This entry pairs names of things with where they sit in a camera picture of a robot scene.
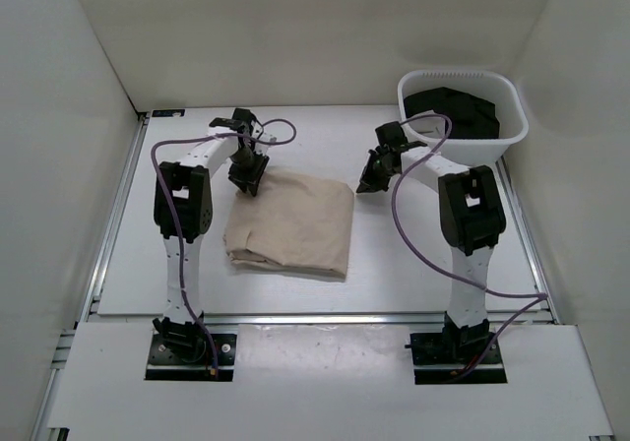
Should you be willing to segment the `beige trousers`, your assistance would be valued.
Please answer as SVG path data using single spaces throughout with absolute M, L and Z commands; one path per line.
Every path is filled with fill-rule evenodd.
M 272 168 L 235 195 L 223 234 L 235 266 L 347 276 L 354 193 L 343 182 Z

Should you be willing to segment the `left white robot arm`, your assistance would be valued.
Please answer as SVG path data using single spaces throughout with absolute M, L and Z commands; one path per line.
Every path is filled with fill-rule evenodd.
M 228 180 L 255 196 L 269 162 L 267 148 L 275 140 L 245 108 L 214 119 L 209 129 L 202 138 L 163 140 L 151 148 L 157 178 L 154 222 L 167 259 L 166 309 L 154 327 L 185 363 L 205 363 L 215 373 L 219 351 L 205 326 L 199 285 L 201 244 L 213 220 L 211 179 L 229 161 Z

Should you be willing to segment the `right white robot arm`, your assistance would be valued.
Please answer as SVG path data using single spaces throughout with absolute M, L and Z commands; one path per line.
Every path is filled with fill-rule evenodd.
M 398 175 L 437 193 L 440 229 L 452 251 L 452 286 L 441 342 L 430 353 L 463 362 L 481 353 L 490 338 L 488 266 L 507 224 L 493 171 L 433 154 L 424 143 L 409 141 L 399 122 L 378 127 L 376 137 L 356 192 L 386 191 Z

